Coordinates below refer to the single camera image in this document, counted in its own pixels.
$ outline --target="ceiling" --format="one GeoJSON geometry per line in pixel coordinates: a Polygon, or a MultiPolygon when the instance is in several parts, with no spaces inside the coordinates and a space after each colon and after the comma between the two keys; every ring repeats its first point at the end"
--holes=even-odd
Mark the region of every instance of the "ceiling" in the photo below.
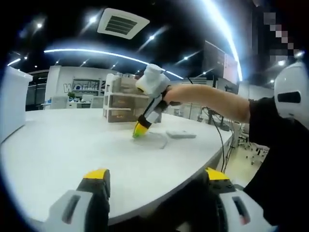
{"type": "MultiPolygon", "coordinates": [[[[41,8],[18,32],[17,43],[10,52],[10,60],[21,58],[20,62],[12,66],[27,73],[49,69],[57,61],[61,66],[113,68],[122,73],[137,73],[145,67],[135,61],[88,52],[44,53],[46,49],[84,48],[152,62],[181,77],[198,76],[205,71],[202,65],[205,40],[232,54],[226,38],[206,13],[201,1],[144,0],[134,4],[131,1],[105,0],[102,1],[103,4],[92,4],[91,7],[74,5],[41,8]],[[106,8],[139,15],[150,23],[131,40],[97,33],[98,21],[106,8]],[[97,17],[96,22],[89,24],[89,19],[94,15],[97,17]],[[42,24],[40,29],[37,28],[38,23],[42,24]],[[150,36],[158,32],[160,33],[153,40],[148,41],[150,36]]],[[[251,0],[234,0],[233,4],[218,0],[216,4],[236,35],[235,44],[244,79],[257,85],[265,85],[271,78],[264,72],[272,64],[269,59],[270,49],[283,49],[280,40],[263,26],[254,29],[258,28],[255,21],[259,21],[255,18],[259,15],[263,17],[263,14],[256,11],[251,0]],[[262,34],[259,42],[253,42],[256,40],[252,37],[248,38],[250,33],[246,27],[250,27],[250,24],[253,28],[252,36],[258,38],[262,34]]]]}

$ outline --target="ceiling vent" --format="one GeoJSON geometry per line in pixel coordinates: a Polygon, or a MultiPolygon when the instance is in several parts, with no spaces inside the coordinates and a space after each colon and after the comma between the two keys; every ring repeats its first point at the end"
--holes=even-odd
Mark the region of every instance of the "ceiling vent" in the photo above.
{"type": "Polygon", "coordinates": [[[148,19],[138,15],[107,8],[104,10],[98,25],[98,33],[119,36],[130,40],[147,26],[149,22],[148,19]]]}

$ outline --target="white helmet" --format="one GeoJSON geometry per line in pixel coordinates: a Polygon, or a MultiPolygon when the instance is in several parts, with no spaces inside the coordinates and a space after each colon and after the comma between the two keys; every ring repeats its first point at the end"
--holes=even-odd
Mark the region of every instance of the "white helmet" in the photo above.
{"type": "Polygon", "coordinates": [[[281,71],[275,81],[275,102],[283,118],[294,118],[309,130],[309,76],[303,62],[281,71]]]}

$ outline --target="yellow object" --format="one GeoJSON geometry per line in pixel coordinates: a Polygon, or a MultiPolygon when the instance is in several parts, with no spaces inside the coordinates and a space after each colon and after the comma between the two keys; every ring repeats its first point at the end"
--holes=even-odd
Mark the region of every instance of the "yellow object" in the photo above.
{"type": "Polygon", "coordinates": [[[147,132],[147,128],[142,126],[139,122],[136,123],[134,131],[133,131],[133,138],[138,138],[143,136],[147,132]]]}
{"type": "Polygon", "coordinates": [[[103,179],[106,170],[107,169],[105,168],[105,169],[98,169],[98,170],[95,170],[95,171],[91,171],[91,172],[87,173],[86,175],[84,175],[84,178],[87,178],[87,179],[103,179]]]}
{"type": "Polygon", "coordinates": [[[229,178],[222,172],[216,171],[212,168],[206,168],[210,180],[229,180],[229,178]]]}

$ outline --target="yellow and white device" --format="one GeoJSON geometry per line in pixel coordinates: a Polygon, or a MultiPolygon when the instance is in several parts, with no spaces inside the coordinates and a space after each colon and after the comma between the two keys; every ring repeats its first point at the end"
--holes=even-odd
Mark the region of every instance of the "yellow and white device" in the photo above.
{"type": "Polygon", "coordinates": [[[160,114],[168,107],[163,100],[167,93],[170,80],[162,73],[162,69],[155,64],[148,64],[144,75],[135,86],[152,98],[144,113],[139,116],[133,131],[133,138],[143,136],[160,114]]]}

